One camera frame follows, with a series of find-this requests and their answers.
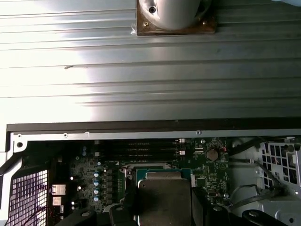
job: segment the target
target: green circuit board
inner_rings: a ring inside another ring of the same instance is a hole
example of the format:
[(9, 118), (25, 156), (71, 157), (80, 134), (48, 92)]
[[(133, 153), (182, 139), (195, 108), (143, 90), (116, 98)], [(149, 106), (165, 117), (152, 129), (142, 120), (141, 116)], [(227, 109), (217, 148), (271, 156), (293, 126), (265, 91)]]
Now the green circuit board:
[[(218, 158), (213, 161), (213, 154), (209, 159), (208, 150), (218, 153)], [(81, 178), (84, 187), (74, 199), (86, 200), (86, 206), (97, 212), (122, 202), (126, 179), (138, 183), (149, 171), (178, 170), (191, 186), (203, 187), (211, 203), (227, 205), (228, 161), (224, 138), (97, 141), (80, 147), (72, 158), (70, 175)]]

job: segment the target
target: copper base plate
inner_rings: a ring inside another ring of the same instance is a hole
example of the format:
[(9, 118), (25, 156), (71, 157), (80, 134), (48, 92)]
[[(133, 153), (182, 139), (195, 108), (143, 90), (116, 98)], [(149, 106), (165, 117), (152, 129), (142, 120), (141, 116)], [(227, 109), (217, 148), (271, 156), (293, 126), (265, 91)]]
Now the copper base plate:
[(139, 0), (137, 0), (137, 35), (179, 35), (179, 34), (208, 34), (215, 33), (217, 22), (213, 7), (211, 7), (200, 22), (192, 27), (169, 31), (153, 25), (141, 12)]

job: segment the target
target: ventilation grille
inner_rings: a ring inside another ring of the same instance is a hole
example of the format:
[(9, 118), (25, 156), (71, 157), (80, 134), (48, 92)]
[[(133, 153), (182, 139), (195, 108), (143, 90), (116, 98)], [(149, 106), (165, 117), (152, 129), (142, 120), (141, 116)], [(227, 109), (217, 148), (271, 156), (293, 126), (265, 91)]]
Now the ventilation grille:
[[(265, 143), (261, 146), (262, 163), (280, 181), (300, 185), (298, 154), (300, 147), (294, 144)], [(273, 181), (264, 173), (265, 188), (273, 185)]]
[(48, 171), (13, 180), (7, 226), (46, 226)]

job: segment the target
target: metal mounting plate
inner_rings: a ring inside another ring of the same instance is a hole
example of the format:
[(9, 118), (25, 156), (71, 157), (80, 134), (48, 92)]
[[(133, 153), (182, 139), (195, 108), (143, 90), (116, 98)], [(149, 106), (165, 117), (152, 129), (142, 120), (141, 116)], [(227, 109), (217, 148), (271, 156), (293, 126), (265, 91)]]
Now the metal mounting plate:
[(153, 25), (141, 12), (139, 0), (137, 0), (137, 35), (180, 35), (180, 34), (205, 34), (215, 33), (217, 22), (214, 9), (211, 6), (204, 17), (195, 26), (180, 30), (165, 30)]
[(190, 226), (190, 182), (179, 172), (148, 173), (138, 184), (140, 226)]

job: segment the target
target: metal side panel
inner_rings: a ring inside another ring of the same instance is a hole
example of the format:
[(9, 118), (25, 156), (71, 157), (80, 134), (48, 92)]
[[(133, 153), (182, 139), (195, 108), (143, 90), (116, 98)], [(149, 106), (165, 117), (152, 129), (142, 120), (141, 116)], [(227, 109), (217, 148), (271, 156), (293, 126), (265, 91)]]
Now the metal side panel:
[(0, 123), (300, 116), (301, 8), (215, 7), (216, 34), (136, 37), (135, 0), (0, 0)]

